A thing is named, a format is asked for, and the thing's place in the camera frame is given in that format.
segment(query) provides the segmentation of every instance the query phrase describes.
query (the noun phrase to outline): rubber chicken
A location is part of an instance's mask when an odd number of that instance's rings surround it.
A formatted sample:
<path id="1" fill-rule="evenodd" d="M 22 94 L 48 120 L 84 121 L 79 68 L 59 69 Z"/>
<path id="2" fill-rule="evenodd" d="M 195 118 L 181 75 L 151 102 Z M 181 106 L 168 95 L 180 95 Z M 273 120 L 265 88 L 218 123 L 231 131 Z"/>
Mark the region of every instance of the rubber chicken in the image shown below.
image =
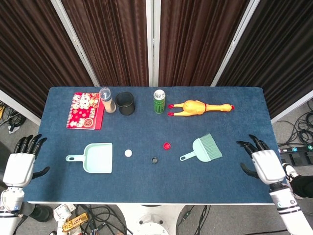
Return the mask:
<path id="1" fill-rule="evenodd" d="M 181 104 L 169 104 L 168 107 L 170 109 L 175 107 L 181 107 L 184 110 L 180 113 L 169 112 L 168 116 L 201 115 L 207 111 L 230 112 L 232 109 L 234 109 L 234 106 L 231 104 L 211 105 L 198 100 L 187 100 L 186 102 Z"/>

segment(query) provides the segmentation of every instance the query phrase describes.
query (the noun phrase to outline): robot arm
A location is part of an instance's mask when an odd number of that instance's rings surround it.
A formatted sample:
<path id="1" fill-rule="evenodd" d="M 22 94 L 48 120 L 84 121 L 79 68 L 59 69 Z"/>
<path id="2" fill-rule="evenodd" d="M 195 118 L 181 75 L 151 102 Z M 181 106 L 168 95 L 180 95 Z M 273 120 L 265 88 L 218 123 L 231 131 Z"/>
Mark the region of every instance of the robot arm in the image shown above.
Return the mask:
<path id="1" fill-rule="evenodd" d="M 12 235 L 20 214 L 24 192 L 32 179 L 45 175 L 49 171 L 46 167 L 43 171 L 33 173 L 34 163 L 41 146 L 46 141 L 41 135 L 33 138 L 33 135 L 23 137 L 15 146 L 14 153 L 8 159 L 3 176 L 3 182 L 8 189 L 1 193 L 0 197 L 0 228 L 1 234 Z"/>
<path id="2" fill-rule="evenodd" d="M 256 147 L 249 142 L 238 141 L 250 155 L 256 171 L 249 170 L 241 163 L 242 170 L 249 176 L 260 179 L 269 185 L 269 194 L 277 207 L 288 232 L 292 235 L 313 235 L 313 230 L 307 222 L 289 187 L 284 186 L 283 167 L 273 150 L 253 135 L 249 135 Z"/>

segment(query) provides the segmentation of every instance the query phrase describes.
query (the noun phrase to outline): blue tablecloth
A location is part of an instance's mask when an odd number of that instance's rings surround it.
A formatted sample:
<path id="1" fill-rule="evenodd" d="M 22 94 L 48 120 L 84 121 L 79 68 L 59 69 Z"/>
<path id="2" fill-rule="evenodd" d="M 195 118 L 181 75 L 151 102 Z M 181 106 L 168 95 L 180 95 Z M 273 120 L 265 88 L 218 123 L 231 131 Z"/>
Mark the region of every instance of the blue tablecloth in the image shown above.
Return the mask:
<path id="1" fill-rule="evenodd" d="M 261 88 L 251 87 L 162 87 L 166 104 L 200 100 L 209 104 L 229 103 L 231 112 L 207 112 L 200 116 L 169 117 L 153 109 L 149 87 L 110 87 L 113 97 L 121 91 L 134 95 L 135 112 L 123 116 L 119 110 L 104 114 L 102 129 L 66 129 L 75 92 L 98 92 L 99 87 L 51 88 L 39 133 L 48 140 L 42 146 L 35 170 L 45 166 L 47 175 L 25 188 L 25 199 L 36 202 L 101 203 L 271 203 L 268 186 L 248 177 L 240 162 L 251 169 L 252 161 L 236 141 L 252 141 L 248 134 L 265 141 L 278 154 L 266 102 Z M 203 163 L 191 152 L 196 138 L 210 133 L 222 158 Z M 67 155 L 83 154 L 89 143 L 113 143 L 111 174 L 90 174 L 82 162 L 66 162 Z M 172 148 L 163 149 L 170 142 Z M 133 155 L 125 157 L 131 149 Z M 151 163 L 158 157 L 157 164 Z"/>

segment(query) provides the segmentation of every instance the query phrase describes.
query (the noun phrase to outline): white bottle cap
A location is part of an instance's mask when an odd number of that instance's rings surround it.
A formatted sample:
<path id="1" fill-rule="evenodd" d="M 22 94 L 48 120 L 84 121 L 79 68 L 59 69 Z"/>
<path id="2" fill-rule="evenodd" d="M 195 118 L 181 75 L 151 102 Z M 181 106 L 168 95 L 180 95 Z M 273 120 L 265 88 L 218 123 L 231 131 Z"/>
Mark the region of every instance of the white bottle cap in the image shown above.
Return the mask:
<path id="1" fill-rule="evenodd" d="M 130 149 L 127 149 L 127 150 L 125 151 L 125 156 L 126 156 L 126 157 L 131 157 L 132 154 L 133 154 L 133 152 L 132 152 Z"/>
<path id="2" fill-rule="evenodd" d="M 111 99 L 111 91 L 109 88 L 104 87 L 99 91 L 100 99 L 103 101 L 109 101 Z"/>

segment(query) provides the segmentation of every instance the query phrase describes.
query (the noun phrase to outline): power strip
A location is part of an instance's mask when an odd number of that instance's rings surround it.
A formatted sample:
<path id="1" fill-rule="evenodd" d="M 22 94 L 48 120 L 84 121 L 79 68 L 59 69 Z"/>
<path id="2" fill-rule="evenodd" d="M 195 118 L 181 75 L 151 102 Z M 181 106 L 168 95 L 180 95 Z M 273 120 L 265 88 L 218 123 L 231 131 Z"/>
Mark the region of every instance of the power strip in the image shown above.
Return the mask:
<path id="1" fill-rule="evenodd" d="M 313 165 L 313 146 L 279 149 L 282 163 L 293 166 Z"/>

